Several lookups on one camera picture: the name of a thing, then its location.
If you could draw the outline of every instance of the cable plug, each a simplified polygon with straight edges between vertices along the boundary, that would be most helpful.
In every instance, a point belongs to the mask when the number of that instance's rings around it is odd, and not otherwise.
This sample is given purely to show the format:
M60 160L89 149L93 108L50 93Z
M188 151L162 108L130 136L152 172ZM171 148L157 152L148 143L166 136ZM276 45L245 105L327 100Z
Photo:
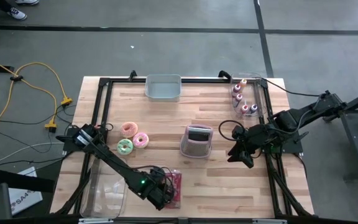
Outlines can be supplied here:
M69 97L63 97L63 101L60 102L61 105L69 105L70 103L73 102L73 99L69 98Z
M50 120L49 123L45 124L45 128L47 128L50 133L56 133L57 125L53 120Z

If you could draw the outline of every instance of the green donut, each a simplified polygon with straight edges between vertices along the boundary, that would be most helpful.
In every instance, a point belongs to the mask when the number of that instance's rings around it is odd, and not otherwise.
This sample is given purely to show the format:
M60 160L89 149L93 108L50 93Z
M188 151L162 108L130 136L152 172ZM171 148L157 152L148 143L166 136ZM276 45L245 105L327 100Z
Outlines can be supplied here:
M134 144L129 139L122 139L117 144L117 151L121 155L128 155L134 149Z

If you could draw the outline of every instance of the gray plastic container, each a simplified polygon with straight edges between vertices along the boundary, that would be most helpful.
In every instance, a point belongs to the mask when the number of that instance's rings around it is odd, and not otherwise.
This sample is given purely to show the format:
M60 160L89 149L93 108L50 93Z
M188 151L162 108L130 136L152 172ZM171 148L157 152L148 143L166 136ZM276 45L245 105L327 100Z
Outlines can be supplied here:
M181 93L180 75L148 75L145 94L153 102L178 102Z

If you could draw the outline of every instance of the white cable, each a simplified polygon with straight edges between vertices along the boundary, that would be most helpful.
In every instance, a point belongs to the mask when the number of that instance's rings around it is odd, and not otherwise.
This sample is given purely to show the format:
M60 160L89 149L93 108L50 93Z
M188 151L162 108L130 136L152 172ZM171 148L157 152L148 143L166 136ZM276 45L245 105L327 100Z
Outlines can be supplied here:
M14 154L16 154L16 153L18 153L18 152L23 151L24 149L28 149L28 148L30 148L30 147L36 147L36 146L44 146L44 145L47 145L47 144L64 144L64 143L63 143L63 142L52 142L52 143L46 142L46 143L34 144L34 145L32 145L32 146L27 146L27 147L24 147L24 148L22 148L22 149L17 150L16 152L13 152L13 153L10 154L10 155L7 155L7 156L3 157L2 159L0 159L0 162L3 161L4 159L7 159L7 158L13 156Z

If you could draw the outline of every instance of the pink package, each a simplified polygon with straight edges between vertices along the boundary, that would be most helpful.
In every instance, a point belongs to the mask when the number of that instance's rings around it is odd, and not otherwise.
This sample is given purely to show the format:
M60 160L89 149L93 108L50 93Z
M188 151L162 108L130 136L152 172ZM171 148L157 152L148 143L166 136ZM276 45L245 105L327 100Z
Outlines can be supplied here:
M166 172L165 176L171 179L171 173ZM180 208L180 188L181 188L181 172L179 170L172 171L172 184L175 189L175 193L173 195L173 200L171 203L165 206L165 208Z

